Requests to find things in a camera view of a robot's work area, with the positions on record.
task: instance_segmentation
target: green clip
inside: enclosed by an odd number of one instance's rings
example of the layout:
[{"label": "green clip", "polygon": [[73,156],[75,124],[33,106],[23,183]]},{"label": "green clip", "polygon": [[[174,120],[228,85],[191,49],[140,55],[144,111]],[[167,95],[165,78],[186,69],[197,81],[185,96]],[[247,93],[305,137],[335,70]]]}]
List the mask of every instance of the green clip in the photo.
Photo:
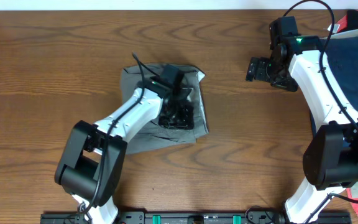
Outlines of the green clip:
[{"label": "green clip", "polygon": [[233,215],[233,224],[241,224],[241,216]]},{"label": "green clip", "polygon": [[161,224],[161,216],[153,215],[153,224]]}]

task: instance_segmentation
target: wood grain surface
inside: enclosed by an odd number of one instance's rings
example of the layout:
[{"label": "wood grain surface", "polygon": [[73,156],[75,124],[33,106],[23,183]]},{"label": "wood grain surface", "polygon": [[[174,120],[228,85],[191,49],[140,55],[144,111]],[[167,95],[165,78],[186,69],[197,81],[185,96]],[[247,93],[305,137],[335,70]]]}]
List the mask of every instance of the wood grain surface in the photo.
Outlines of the wood grain surface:
[{"label": "wood grain surface", "polygon": [[[53,181],[67,137],[121,105],[121,69],[192,64],[210,133],[196,144],[127,156],[114,201],[148,211],[280,208],[303,179],[312,139],[301,91],[245,82],[284,11],[0,12],[0,223],[39,223],[76,202]],[[295,11],[302,34],[328,34],[326,11]],[[345,11],[335,11],[339,19]],[[335,198],[328,208],[345,209]]]}]

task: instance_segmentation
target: black wire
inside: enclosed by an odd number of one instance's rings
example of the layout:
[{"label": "black wire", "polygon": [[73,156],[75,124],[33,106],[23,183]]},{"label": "black wire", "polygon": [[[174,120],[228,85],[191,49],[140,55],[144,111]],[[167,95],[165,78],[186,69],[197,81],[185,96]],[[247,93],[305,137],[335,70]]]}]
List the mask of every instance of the black wire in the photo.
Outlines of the black wire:
[{"label": "black wire", "polygon": [[[347,113],[346,108],[342,105],[341,101],[339,100],[339,98],[338,98],[337,95],[335,94],[335,91],[334,91],[334,89],[332,88],[331,84],[329,83],[329,80],[328,80],[328,78],[327,78],[327,75],[326,75],[326,73],[325,73],[325,71],[324,71],[323,57],[324,57],[324,53],[325,53],[325,51],[326,51],[328,42],[329,42],[329,40],[331,39],[331,36],[332,36],[332,34],[333,34],[334,25],[335,25],[335,17],[334,17],[333,10],[330,8],[329,5],[327,5],[327,4],[326,4],[325,2],[323,2],[323,1],[320,1],[320,0],[304,0],[304,1],[300,1],[300,2],[296,3],[296,4],[293,5],[291,8],[289,8],[289,10],[287,10],[287,11],[284,13],[284,16],[286,16],[293,8],[297,7],[298,5],[300,5],[300,4],[304,3],[304,2],[310,2],[310,1],[312,1],[312,2],[318,2],[318,3],[322,4],[322,5],[324,5],[324,6],[327,8],[327,10],[329,11],[330,16],[331,16],[331,28],[330,28],[330,30],[329,30],[329,34],[328,34],[328,36],[327,36],[326,42],[325,42],[325,44],[324,44],[324,47],[323,47],[322,51],[320,52],[320,57],[319,57],[320,72],[321,72],[321,74],[322,74],[322,76],[323,76],[323,78],[324,78],[324,81],[325,81],[325,83],[326,83],[326,85],[327,85],[329,91],[331,92],[333,98],[335,99],[335,102],[338,104],[338,107],[341,109],[341,112],[342,112],[342,113],[345,115],[345,117],[350,121],[350,123],[353,125],[354,129],[355,129],[355,130],[357,131],[357,133],[358,133],[358,125],[356,124],[356,122],[354,122],[354,120],[353,120],[352,117],[349,115],[349,113]],[[328,197],[338,197],[338,198],[343,199],[343,200],[345,200],[345,201],[348,201],[348,202],[351,202],[351,203],[357,203],[357,204],[358,204],[358,200],[354,200],[354,199],[351,199],[351,198],[348,198],[348,197],[345,197],[345,196],[342,196],[342,195],[339,195],[339,194],[335,194],[335,193],[330,193],[330,194],[328,195]]]},{"label": "black wire", "polygon": [[77,217],[77,215],[78,215],[77,213],[68,215],[68,216],[63,220],[63,223],[65,223],[66,220],[67,220],[67,221],[69,221],[71,224],[75,224],[75,223],[73,223],[73,221],[72,221],[71,219],[69,219],[69,218],[70,218],[70,217]]},{"label": "black wire", "polygon": [[266,66],[266,68],[265,68],[265,72],[266,72],[266,75],[268,76],[268,80],[271,82],[271,81],[272,81],[272,78],[270,77],[269,73],[267,72],[267,67],[268,67],[268,66]]},{"label": "black wire", "polygon": [[328,201],[328,200],[331,200],[332,198],[333,198],[333,196],[330,196],[330,195],[328,194],[327,197],[324,198],[323,202],[321,202],[321,203],[317,206],[317,208],[316,208],[312,213],[310,213],[308,219],[305,221],[305,224],[308,224],[308,223],[310,222],[311,218],[313,218],[314,215],[315,215],[316,213],[318,213],[318,211],[320,211],[320,209],[325,205],[325,203],[327,203],[327,201]]},{"label": "black wire", "polygon": [[103,170],[104,170],[104,161],[106,158],[106,154],[107,154],[107,148],[109,146],[109,140],[110,140],[110,134],[112,132],[112,129],[117,125],[118,121],[125,116],[125,114],[127,114],[131,109],[133,109],[133,107],[135,107],[138,103],[140,103],[140,101],[143,98],[144,95],[144,83],[145,83],[145,77],[144,77],[144,72],[142,69],[142,63],[139,61],[139,59],[137,58],[137,55],[135,53],[132,53],[133,58],[136,60],[139,69],[140,69],[140,74],[142,75],[142,92],[140,94],[140,96],[138,97],[138,99],[135,101],[134,104],[132,104],[130,107],[128,107],[128,109],[126,109],[124,112],[122,112],[114,121],[112,121],[105,137],[104,137],[104,145],[103,145],[103,149],[102,149],[102,156],[100,159],[100,169],[99,169],[99,177],[98,177],[98,181],[96,183],[96,188],[94,190],[94,194],[92,197],[92,200],[90,201],[89,205],[87,206],[86,209],[84,209],[83,211],[81,211],[82,214],[88,214],[89,210],[91,210],[94,201],[96,200],[96,197],[98,196],[99,193],[99,189],[100,189],[100,185],[102,182],[102,176],[103,176]]},{"label": "black wire", "polygon": [[268,215],[268,213],[266,211],[265,211],[265,214],[266,214],[267,218],[270,219],[271,223],[273,223],[273,218],[270,217],[270,215]]},{"label": "black wire", "polygon": [[148,66],[146,66],[145,64],[143,64],[142,62],[140,62],[140,65],[143,66],[144,68],[146,68],[147,71],[149,71],[151,74],[155,75],[155,76],[160,76],[159,74],[155,73],[153,70],[149,69]]}]

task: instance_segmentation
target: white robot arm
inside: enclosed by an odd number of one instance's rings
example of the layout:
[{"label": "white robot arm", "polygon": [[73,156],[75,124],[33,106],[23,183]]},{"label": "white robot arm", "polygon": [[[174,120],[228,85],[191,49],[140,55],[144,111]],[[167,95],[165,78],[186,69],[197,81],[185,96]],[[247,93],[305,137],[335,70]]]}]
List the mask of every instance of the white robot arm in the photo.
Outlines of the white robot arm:
[{"label": "white robot arm", "polygon": [[[193,129],[192,108],[185,102],[191,90],[181,88],[183,77],[181,70],[166,65],[161,75],[138,84],[143,88],[136,88],[132,97],[108,117],[94,124],[80,121],[74,126],[55,181],[80,204],[79,211],[85,210],[86,214],[81,218],[78,215],[61,217],[63,223],[67,219],[87,224],[113,223],[118,210],[112,195],[121,175],[127,143],[149,121],[159,117],[162,126],[168,123],[181,129]],[[102,155],[101,162],[98,164],[85,157],[83,150]],[[101,178],[100,169],[104,171]]]},{"label": "white robot arm", "polygon": [[[302,52],[302,54],[294,55],[289,66],[291,77],[295,79],[301,88],[308,103],[317,131],[321,125],[329,124],[330,121],[336,121],[338,124],[349,123],[349,120],[341,112],[341,109],[338,107],[321,76],[318,63],[319,56],[319,50],[307,50]],[[358,112],[349,103],[334,78],[328,65],[326,54],[323,56],[323,64],[326,76],[336,95],[341,103],[346,106],[346,110],[353,120],[357,121]],[[345,188],[342,186],[317,190],[314,185],[308,182],[307,178],[304,178],[295,194],[285,202],[288,219],[293,223],[304,223],[309,215],[326,199],[327,194],[332,192],[339,194],[343,190],[345,190]],[[310,222],[317,220],[320,211],[322,211],[328,203],[329,200],[315,213],[310,219]]]}]

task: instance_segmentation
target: gray fabric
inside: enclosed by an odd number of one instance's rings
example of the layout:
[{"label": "gray fabric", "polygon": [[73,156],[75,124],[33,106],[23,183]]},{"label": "gray fabric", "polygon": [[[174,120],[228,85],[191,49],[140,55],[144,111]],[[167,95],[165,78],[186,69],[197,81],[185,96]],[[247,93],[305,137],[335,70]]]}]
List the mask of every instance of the gray fabric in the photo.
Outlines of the gray fabric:
[{"label": "gray fabric", "polygon": [[[160,74],[165,64],[147,64],[151,70],[155,73]],[[173,146],[177,144],[188,144],[195,143],[196,139],[208,134],[206,125],[205,113],[203,100],[201,98],[201,90],[199,86],[200,70],[190,65],[174,65],[180,70],[185,72],[185,78],[183,84],[192,88],[188,99],[194,106],[193,119],[194,129],[193,130],[174,130],[165,129],[158,124],[158,118],[152,122],[147,123],[132,140],[128,143],[127,154],[134,154],[138,152],[151,151],[154,149],[160,149],[163,147]],[[150,78],[152,74],[143,69],[146,78]],[[141,81],[139,67],[132,66],[124,68],[121,72],[120,87],[122,92],[122,101],[126,102],[134,93],[136,85]]]}]

